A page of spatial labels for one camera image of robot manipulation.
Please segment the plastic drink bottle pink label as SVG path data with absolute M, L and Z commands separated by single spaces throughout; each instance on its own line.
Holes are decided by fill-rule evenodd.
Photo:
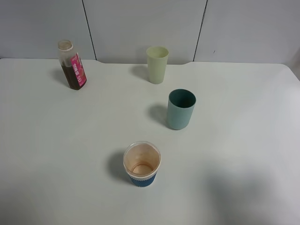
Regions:
M 86 74 L 81 58 L 69 40 L 58 42 L 59 61 L 71 89 L 81 89 L 86 81 Z

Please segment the teal green plastic cup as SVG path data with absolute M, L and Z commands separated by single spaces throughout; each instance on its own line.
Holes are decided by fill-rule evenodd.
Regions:
M 195 95 L 186 89 L 176 89 L 170 92 L 168 97 L 167 117 L 168 126 L 174 130 L 185 128 L 191 119 Z

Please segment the clear cup blue sleeve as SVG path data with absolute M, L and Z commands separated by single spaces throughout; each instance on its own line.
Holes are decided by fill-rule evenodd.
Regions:
M 138 141 L 128 146 L 123 155 L 123 166 L 131 182 L 147 187 L 154 181 L 161 165 L 161 153 L 152 143 Z

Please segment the pale yellow plastic cup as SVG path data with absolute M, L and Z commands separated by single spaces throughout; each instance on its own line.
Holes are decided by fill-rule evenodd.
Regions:
M 146 50 L 149 81 L 160 84 L 164 80 L 169 51 L 162 46 L 152 46 Z

